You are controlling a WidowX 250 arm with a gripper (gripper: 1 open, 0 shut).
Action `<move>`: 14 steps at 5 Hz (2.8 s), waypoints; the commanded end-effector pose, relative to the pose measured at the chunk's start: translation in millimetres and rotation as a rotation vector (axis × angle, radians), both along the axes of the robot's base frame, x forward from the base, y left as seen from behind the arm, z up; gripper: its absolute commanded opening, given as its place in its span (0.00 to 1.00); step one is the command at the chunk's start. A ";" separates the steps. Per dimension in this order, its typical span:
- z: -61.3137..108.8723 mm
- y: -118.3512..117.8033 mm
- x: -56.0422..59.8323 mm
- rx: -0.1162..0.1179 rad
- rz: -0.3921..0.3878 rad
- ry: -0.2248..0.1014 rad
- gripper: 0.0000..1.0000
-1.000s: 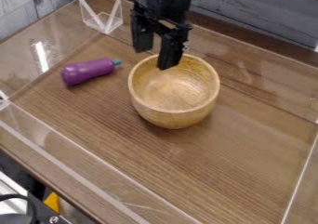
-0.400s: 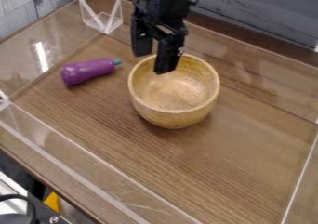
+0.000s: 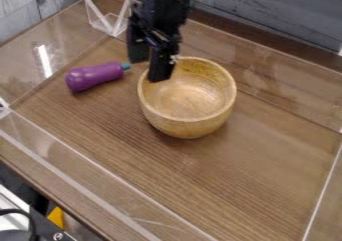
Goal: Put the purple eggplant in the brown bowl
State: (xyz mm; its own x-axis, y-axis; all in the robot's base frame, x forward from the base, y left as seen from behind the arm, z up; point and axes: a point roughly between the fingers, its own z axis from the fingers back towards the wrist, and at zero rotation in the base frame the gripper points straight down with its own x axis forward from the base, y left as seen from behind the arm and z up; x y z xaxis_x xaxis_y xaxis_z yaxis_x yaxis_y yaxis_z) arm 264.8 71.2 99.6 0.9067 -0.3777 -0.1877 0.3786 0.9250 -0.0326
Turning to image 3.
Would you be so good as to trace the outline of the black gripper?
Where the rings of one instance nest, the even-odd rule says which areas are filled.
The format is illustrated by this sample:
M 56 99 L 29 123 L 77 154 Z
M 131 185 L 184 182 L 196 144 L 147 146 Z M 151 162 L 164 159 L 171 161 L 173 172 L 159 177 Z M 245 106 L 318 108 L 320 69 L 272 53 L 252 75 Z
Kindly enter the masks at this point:
M 132 64 L 149 59 L 149 82 L 160 82 L 171 77 L 173 57 L 179 53 L 181 42 L 180 26 L 185 24 L 191 8 L 192 0 L 141 0 L 131 5 L 128 59 Z

